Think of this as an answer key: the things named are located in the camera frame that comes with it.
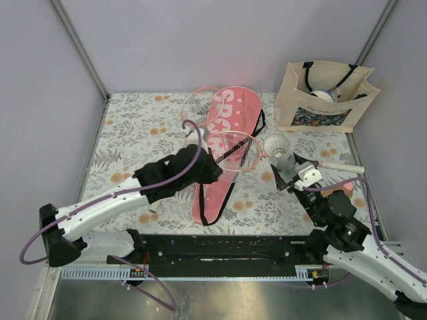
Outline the white shuttlecock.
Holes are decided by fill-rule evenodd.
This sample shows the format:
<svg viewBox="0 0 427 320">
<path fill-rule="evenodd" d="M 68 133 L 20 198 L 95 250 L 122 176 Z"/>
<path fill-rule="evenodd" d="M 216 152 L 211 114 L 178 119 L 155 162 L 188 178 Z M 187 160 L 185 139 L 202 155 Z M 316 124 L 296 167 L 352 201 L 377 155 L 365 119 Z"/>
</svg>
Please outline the white shuttlecock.
<svg viewBox="0 0 427 320">
<path fill-rule="evenodd" d="M 264 141 L 264 151 L 268 157 L 285 157 L 291 152 L 290 141 L 285 135 L 274 133 Z"/>
</svg>

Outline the white shuttlecock tube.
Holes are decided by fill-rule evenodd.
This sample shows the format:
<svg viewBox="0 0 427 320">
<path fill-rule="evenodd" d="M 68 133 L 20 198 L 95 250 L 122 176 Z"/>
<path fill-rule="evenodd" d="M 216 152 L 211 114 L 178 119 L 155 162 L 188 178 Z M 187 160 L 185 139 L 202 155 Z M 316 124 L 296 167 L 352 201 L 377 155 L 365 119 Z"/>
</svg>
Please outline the white shuttlecock tube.
<svg viewBox="0 0 427 320">
<path fill-rule="evenodd" d="M 277 168 L 280 172 L 281 177 L 285 181 L 290 181 L 292 177 L 295 175 L 294 168 L 296 166 L 296 161 L 294 159 L 294 153 L 292 151 L 288 156 L 285 157 L 268 157 L 270 163 Z"/>
</svg>

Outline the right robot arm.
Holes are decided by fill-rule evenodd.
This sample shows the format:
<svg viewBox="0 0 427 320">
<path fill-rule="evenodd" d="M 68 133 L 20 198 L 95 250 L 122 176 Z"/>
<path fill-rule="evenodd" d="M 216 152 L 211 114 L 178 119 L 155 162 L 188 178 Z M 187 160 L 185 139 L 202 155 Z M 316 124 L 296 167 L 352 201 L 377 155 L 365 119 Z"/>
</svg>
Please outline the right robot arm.
<svg viewBox="0 0 427 320">
<path fill-rule="evenodd" d="M 357 208 L 342 190 L 367 180 L 357 176 L 323 187 L 321 163 L 297 157 L 289 171 L 277 166 L 272 160 L 277 189 L 293 193 L 315 227 L 304 241 L 305 259 L 344 269 L 393 301 L 406 318 L 425 319 L 426 273 L 389 249 L 374 225 L 357 220 Z"/>
</svg>

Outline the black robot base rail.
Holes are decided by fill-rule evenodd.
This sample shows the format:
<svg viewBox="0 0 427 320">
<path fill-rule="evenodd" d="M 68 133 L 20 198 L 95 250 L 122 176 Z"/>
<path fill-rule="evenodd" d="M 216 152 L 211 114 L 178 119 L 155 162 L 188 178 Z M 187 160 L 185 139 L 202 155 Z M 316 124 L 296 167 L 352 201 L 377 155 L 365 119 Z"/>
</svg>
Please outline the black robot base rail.
<svg viewBox="0 0 427 320">
<path fill-rule="evenodd" d="M 248 262 L 321 269 L 318 253 L 306 253 L 305 236 L 273 235 L 137 235 L 130 263 L 183 265 L 203 261 Z"/>
</svg>

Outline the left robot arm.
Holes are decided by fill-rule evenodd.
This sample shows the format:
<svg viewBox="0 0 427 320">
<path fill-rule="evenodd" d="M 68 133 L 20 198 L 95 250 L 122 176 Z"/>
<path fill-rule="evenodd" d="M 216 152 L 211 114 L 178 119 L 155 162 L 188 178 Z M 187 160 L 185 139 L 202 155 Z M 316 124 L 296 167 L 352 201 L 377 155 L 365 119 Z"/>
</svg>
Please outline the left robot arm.
<svg viewBox="0 0 427 320">
<path fill-rule="evenodd" d="M 140 262 L 145 248 L 136 230 L 95 231 L 95 227 L 122 213 L 172 197 L 194 183 L 214 183 L 222 173 L 210 151 L 189 145 L 176 155 L 144 165 L 96 197 L 59 209 L 44 205 L 39 220 L 49 266 L 62 267 L 82 257 L 106 257 L 108 261 L 120 257 L 130 263 Z"/>
</svg>

